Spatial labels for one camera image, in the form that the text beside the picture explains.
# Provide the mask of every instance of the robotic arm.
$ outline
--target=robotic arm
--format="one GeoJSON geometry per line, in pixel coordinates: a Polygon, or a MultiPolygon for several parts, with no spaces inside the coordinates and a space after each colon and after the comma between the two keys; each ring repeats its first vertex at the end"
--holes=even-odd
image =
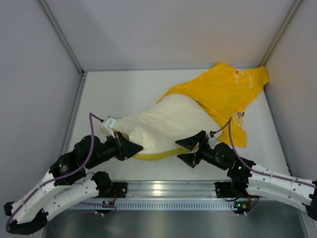
{"type": "Polygon", "coordinates": [[[75,144],[72,152],[60,156],[43,179],[22,199],[4,205],[5,214],[10,216],[6,224],[8,232],[32,234],[67,208],[91,197],[106,196],[112,188],[106,172],[97,172],[81,185],[63,190],[84,178],[89,169],[113,157],[126,160],[143,150],[142,146],[128,141],[120,132],[112,132],[106,142],[101,143],[94,136],[92,117],[98,118],[90,114],[92,135],[75,144]]]}
{"type": "MultiPolygon", "coordinates": [[[[106,142],[101,143],[94,136],[92,117],[99,119],[90,114],[92,135],[85,136],[75,144],[72,152],[60,156],[38,185],[22,199],[4,205],[5,214],[10,216],[6,224],[9,233],[32,234],[67,208],[91,197],[107,196],[113,183],[106,172],[97,172],[86,182],[76,187],[73,185],[84,178],[89,169],[114,157],[124,161],[143,150],[142,146],[128,141],[120,132],[111,130],[114,123],[112,117],[106,121],[99,119],[108,135],[106,142]]],[[[296,207],[317,220],[317,181],[286,176],[263,168],[251,160],[241,158],[234,146],[231,149],[225,143],[212,149],[208,140],[214,134],[201,131],[175,143],[189,150],[193,150],[199,143],[196,152],[177,156],[190,167],[194,168],[204,160],[227,170],[227,176],[232,181],[216,183],[218,197],[226,198],[228,194],[236,197],[263,196],[296,207]]]]}
{"type": "Polygon", "coordinates": [[[266,169],[253,161],[241,158],[234,146],[231,149],[225,143],[220,143],[211,149],[208,140],[212,137],[213,132],[207,135],[205,131],[201,131],[175,143],[190,150],[199,143],[196,152],[177,156],[190,167],[194,168],[204,160],[224,171],[228,170],[227,176],[232,182],[227,186],[218,183],[218,197],[225,197],[223,194],[229,193],[236,197],[243,197],[246,194],[263,196],[296,207],[317,220],[317,181],[286,176],[266,169]]]}

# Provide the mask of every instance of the metal frame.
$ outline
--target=metal frame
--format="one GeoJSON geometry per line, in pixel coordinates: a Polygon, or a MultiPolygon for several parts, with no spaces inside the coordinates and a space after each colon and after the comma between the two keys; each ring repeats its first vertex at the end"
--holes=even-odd
{"type": "Polygon", "coordinates": [[[295,0],[294,1],[293,6],[289,10],[286,18],[284,19],[282,25],[280,26],[278,32],[275,35],[273,41],[271,42],[270,47],[268,48],[266,54],[264,55],[263,60],[260,63],[260,66],[263,66],[263,65],[266,64],[266,62],[268,61],[269,57],[271,56],[271,54],[275,50],[278,42],[282,38],[282,36],[285,33],[287,27],[290,25],[291,21],[294,19],[295,14],[298,12],[298,10],[299,10],[299,8],[300,8],[300,6],[302,5],[303,2],[304,2],[304,0],[295,0]]]}
{"type": "Polygon", "coordinates": [[[72,134],[74,131],[75,121],[76,121],[81,97],[83,95],[86,78],[87,78],[87,73],[84,72],[83,75],[80,77],[79,83],[77,85],[77,91],[76,91],[74,101],[72,103],[72,107],[71,107],[72,110],[71,110],[70,115],[69,115],[67,129],[66,129],[64,141],[63,141],[63,146],[62,146],[62,149],[60,151],[61,155],[68,152],[67,150],[68,150],[70,140],[71,140],[71,137],[72,137],[72,134]]]}
{"type": "Polygon", "coordinates": [[[79,61],[77,60],[77,57],[74,54],[73,50],[71,49],[70,44],[67,41],[64,33],[62,32],[59,24],[57,23],[57,21],[56,21],[56,19],[54,17],[54,14],[52,13],[49,5],[47,4],[47,2],[45,0],[37,0],[37,2],[39,3],[39,5],[40,5],[41,9],[43,10],[44,14],[46,15],[46,17],[48,18],[50,24],[52,25],[52,27],[55,30],[57,36],[59,37],[61,43],[65,47],[66,52],[70,56],[70,58],[73,61],[74,65],[76,66],[78,72],[82,76],[84,74],[84,70],[83,70],[82,66],[80,65],[79,61]]]}
{"type": "MultiPolygon", "coordinates": [[[[111,210],[100,206],[96,200],[90,204],[78,203],[71,210],[111,210]]],[[[123,211],[236,211],[234,202],[220,200],[123,200],[115,202],[117,210],[123,211]]]]}

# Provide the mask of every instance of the yellow cloth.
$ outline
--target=yellow cloth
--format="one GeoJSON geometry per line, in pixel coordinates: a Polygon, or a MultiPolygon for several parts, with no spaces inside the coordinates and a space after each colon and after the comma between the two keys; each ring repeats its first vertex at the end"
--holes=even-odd
{"type": "MultiPolygon", "coordinates": [[[[183,94],[196,100],[221,127],[232,117],[234,144],[246,147],[247,135],[242,129],[244,110],[267,83],[268,76],[264,66],[237,70],[227,64],[218,63],[192,81],[172,87],[163,97],[183,94]]],[[[230,144],[228,127],[219,139],[230,144]]]]}

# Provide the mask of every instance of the gray wall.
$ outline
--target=gray wall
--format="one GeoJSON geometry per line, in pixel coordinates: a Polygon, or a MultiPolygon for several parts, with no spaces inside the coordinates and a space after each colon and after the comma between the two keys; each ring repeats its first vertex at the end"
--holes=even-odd
{"type": "Polygon", "coordinates": [[[260,64],[294,0],[47,0],[84,69],[260,64]]]}
{"type": "Polygon", "coordinates": [[[266,88],[294,175],[317,179],[317,1],[302,4],[266,64],[266,88]]]}
{"type": "MultiPolygon", "coordinates": [[[[0,1],[0,205],[58,158],[79,80],[35,0],[0,1]]],[[[0,207],[0,237],[7,217],[0,207]]]]}

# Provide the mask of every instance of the white table surface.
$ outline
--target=white table surface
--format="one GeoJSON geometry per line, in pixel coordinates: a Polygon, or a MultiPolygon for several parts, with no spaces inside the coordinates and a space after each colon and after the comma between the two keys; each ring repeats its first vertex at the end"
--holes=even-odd
{"type": "MultiPolygon", "coordinates": [[[[206,70],[148,70],[89,72],[83,91],[69,151],[90,134],[89,112],[99,117],[129,116],[144,112],[172,86],[189,81],[206,70]]],[[[100,123],[94,120],[95,135],[101,141],[100,123]]],[[[276,172],[289,174],[272,116],[261,92],[246,109],[243,128],[247,148],[239,154],[276,172]]],[[[111,159],[91,171],[106,171],[111,180],[227,180],[226,172],[201,161],[194,169],[177,157],[158,161],[111,159]]]]}

